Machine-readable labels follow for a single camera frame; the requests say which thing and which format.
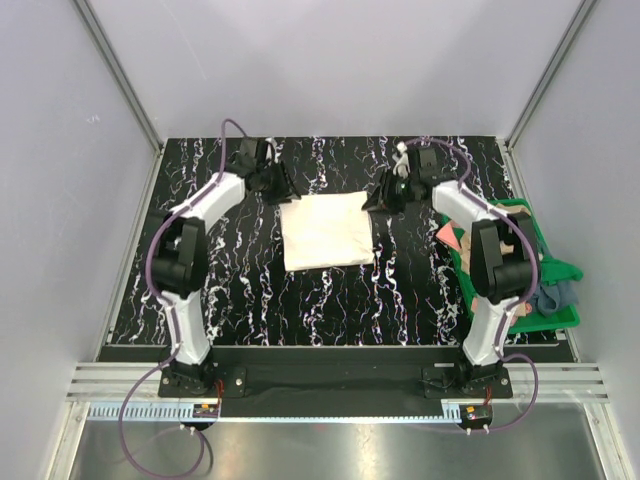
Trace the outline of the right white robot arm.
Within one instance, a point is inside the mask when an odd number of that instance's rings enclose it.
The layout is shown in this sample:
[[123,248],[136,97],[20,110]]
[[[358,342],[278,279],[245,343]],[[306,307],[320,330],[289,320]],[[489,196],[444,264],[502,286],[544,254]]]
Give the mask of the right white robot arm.
[[473,193],[463,177],[445,175],[432,147],[400,142],[393,160],[363,211],[394,215],[411,202],[428,201],[470,235],[469,276],[477,304],[451,381],[463,395],[476,396],[498,378],[509,325],[539,283],[533,218],[500,209]]

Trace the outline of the cream white t shirt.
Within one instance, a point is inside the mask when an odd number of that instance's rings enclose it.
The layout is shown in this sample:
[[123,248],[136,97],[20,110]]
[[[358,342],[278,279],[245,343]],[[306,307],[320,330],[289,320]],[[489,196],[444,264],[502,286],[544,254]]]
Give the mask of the cream white t shirt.
[[374,262],[372,223],[364,191],[304,195],[280,206],[288,272]]

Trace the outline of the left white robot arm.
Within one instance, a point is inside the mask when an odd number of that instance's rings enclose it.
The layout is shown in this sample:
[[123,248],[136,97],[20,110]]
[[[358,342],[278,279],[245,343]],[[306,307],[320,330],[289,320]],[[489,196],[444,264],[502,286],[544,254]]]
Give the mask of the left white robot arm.
[[170,322],[170,363],[185,367],[181,384],[196,396],[208,394],[216,382],[216,372],[204,364],[211,346],[200,305],[209,274],[208,234],[250,193],[268,205],[301,198],[284,162],[277,157],[272,138],[244,138],[204,186],[155,217],[157,230],[148,247],[145,280]]

